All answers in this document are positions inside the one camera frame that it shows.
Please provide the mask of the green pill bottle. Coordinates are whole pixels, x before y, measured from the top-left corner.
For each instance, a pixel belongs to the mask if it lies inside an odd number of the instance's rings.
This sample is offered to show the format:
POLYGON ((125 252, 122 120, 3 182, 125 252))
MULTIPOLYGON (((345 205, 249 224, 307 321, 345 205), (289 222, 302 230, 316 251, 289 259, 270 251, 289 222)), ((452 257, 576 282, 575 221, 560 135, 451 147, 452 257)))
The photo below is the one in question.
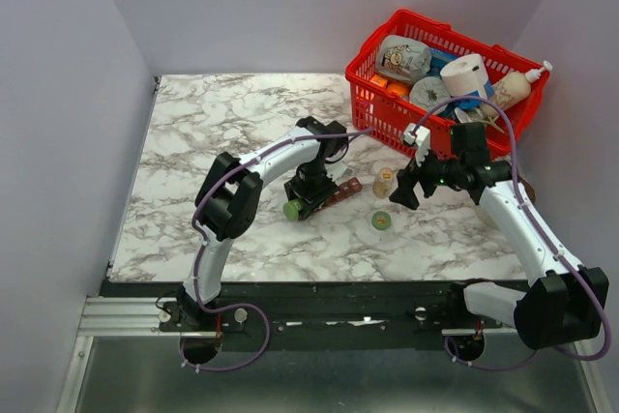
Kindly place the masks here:
POLYGON ((282 212, 288 221, 299 221, 305 208, 305 202, 300 198, 295 198, 283 204, 282 212))

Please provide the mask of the green bottle cap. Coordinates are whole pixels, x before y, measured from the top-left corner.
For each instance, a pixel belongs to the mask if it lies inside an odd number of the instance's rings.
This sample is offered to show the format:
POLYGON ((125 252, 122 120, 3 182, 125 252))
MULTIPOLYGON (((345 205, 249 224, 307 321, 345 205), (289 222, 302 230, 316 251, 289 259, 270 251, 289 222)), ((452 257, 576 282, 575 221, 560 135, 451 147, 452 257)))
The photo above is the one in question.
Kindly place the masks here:
POLYGON ((373 228, 379 231, 387 230, 392 225, 392 219, 386 211, 376 211, 372 214, 370 219, 373 228))

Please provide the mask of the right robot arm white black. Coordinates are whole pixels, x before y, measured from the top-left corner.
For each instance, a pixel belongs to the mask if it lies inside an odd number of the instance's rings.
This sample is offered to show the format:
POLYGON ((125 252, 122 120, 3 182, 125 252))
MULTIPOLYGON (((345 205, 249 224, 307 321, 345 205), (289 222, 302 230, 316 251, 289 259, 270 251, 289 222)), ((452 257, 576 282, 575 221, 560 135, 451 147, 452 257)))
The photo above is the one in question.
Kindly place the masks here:
POLYGON ((464 328, 479 316, 494 319, 515 328, 533 350, 603 333, 608 291, 604 271, 583 266, 536 211, 512 166, 491 160, 482 124, 456 124, 450 139, 454 155, 441 159, 431 150, 427 128, 411 124, 405 129, 402 141, 415 153, 398 172, 391 201, 415 210, 415 187, 421 187, 425 197, 439 187, 467 192, 504 234, 529 288, 517 291, 489 280, 465 281, 445 304, 447 320, 464 328))

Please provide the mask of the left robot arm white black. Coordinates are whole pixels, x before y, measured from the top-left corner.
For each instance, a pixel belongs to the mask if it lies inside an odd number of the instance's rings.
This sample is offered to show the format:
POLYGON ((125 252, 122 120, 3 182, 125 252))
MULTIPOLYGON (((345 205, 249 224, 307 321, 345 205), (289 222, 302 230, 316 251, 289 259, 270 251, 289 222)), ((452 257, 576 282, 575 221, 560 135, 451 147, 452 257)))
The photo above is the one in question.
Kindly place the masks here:
POLYGON ((262 191, 293 169, 284 183, 286 207, 296 221, 306 220, 339 190, 327 166, 354 137, 337 121, 325 125, 305 117, 262 149, 241 157, 216 156, 194 202, 191 225, 200 245, 177 297, 181 318, 191 329, 202 331, 213 323, 211 302, 221 293, 224 265, 233 242, 254 222, 262 191))

